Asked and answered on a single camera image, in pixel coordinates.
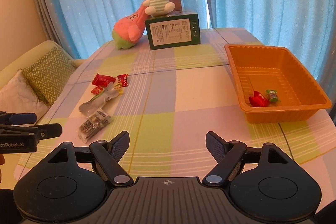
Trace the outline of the clear dark snack packet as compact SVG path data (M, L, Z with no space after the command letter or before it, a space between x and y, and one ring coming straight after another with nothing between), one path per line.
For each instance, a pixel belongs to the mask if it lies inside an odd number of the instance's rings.
M88 143L101 129L106 127L112 117L104 110L97 110L79 127L79 138Z

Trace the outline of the clear green snack bag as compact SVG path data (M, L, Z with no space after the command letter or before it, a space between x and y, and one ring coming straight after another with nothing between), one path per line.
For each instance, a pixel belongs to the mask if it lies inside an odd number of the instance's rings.
M99 94L95 95L91 100L81 104L79 111L86 117L91 116L94 112L104 107L111 99L116 98L123 93L121 83L110 83Z

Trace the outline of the white fluffy cushion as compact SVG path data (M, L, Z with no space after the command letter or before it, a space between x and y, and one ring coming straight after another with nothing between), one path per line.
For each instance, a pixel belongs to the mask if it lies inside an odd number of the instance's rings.
M38 121L48 112L49 105L44 103L30 87L19 69L14 77L1 88L1 111L8 113L35 113Z

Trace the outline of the green chevron cushion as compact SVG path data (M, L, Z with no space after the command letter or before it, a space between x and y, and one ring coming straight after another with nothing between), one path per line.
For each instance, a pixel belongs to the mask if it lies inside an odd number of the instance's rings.
M32 65L22 69L22 73L38 98L51 106L75 70L64 51L53 47Z

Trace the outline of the beige sofa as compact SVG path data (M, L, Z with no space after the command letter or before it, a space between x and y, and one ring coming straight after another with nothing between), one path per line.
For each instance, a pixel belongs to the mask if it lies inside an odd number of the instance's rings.
M29 67L53 47L60 47L57 43L46 40L31 50L27 51L11 64L1 70L1 88L11 80L19 69ZM13 189L17 181L23 175L22 169L18 165L21 153L5 154L4 165L1 165L2 181L1 189Z

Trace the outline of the red candy in tray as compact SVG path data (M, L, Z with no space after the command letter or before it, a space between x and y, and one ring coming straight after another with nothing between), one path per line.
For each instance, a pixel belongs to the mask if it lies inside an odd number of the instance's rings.
M249 96L249 102L252 107L268 107L270 102L260 92L253 91L253 96Z

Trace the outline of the green candy in tray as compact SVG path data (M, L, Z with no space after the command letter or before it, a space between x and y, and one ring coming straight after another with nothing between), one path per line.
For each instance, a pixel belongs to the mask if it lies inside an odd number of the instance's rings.
M266 92L266 96L267 96L267 99L268 99L269 103L280 102L276 90L270 90L270 89L268 89L265 92Z

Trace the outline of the small red snack packet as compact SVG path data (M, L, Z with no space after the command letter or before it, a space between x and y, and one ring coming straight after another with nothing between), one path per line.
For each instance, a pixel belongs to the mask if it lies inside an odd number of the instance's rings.
M101 93L105 88L101 86L96 86L94 89L91 90L91 93L97 95Z

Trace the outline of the large red snack packet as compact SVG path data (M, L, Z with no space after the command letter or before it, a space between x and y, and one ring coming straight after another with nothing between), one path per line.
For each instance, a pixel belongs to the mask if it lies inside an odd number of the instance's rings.
M99 73L96 74L94 79L92 80L91 84L94 86L100 87L107 87L110 83L114 83L116 81L115 77L107 76L107 75L100 75Z

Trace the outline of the orange plastic tray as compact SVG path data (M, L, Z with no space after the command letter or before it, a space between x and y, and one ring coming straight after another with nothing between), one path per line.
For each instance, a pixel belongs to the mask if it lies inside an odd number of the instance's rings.
M224 48L239 106L249 123L304 121L332 106L318 82L287 48L243 44ZM253 91L267 98L268 89L277 91L280 102L252 107L249 96Z

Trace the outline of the red candy bar wrapper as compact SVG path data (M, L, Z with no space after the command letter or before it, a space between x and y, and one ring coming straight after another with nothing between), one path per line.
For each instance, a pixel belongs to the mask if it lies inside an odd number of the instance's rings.
M121 74L117 76L118 78L118 84L121 85L122 87L127 87L128 86L128 74Z

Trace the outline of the plaid tablecloth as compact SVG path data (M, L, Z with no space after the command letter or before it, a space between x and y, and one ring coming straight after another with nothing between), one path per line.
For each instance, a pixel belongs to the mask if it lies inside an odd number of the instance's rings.
M251 124L240 110L224 47L258 43L241 28L203 30L199 45L155 51L147 38L129 50L105 43L69 78L43 118L43 123L61 124L61 136L22 155L13 179L22 178L61 142L81 146L77 131L85 119L79 106L91 99L93 78L126 74L123 94L105 107L112 122L95 139L130 133L121 166L131 176L205 176L215 165L205 147L205 135L213 131L250 147L275 143L319 183L321 203L327 205L335 199L335 125L327 112L302 122Z

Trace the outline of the pink starfish plush toy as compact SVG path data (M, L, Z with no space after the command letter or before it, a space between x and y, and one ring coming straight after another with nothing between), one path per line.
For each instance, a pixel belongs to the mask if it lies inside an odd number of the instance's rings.
M134 47L143 36L145 21L148 19L145 9L146 7L141 4L136 12L115 23L112 38L118 50L127 50Z

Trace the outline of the green cardboard box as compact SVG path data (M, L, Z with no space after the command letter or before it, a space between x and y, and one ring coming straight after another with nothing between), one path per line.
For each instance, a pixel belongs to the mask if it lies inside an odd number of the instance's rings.
M192 46L201 43L196 12L175 11L145 21L151 50Z

